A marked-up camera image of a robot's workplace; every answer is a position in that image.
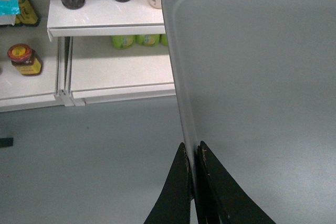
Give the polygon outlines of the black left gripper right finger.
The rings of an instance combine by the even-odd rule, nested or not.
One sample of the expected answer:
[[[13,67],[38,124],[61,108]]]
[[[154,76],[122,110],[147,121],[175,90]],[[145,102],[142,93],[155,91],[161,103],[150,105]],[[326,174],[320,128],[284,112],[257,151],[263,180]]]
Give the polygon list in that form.
[[[274,223],[244,192],[208,145],[197,147],[196,210],[203,223]]]

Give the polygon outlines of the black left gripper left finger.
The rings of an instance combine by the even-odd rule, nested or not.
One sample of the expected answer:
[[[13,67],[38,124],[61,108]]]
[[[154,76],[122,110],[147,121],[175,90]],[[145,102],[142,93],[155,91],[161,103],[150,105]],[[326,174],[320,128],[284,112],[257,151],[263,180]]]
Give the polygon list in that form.
[[[191,220],[192,173],[185,144],[177,149],[163,189],[145,223],[187,224]]]

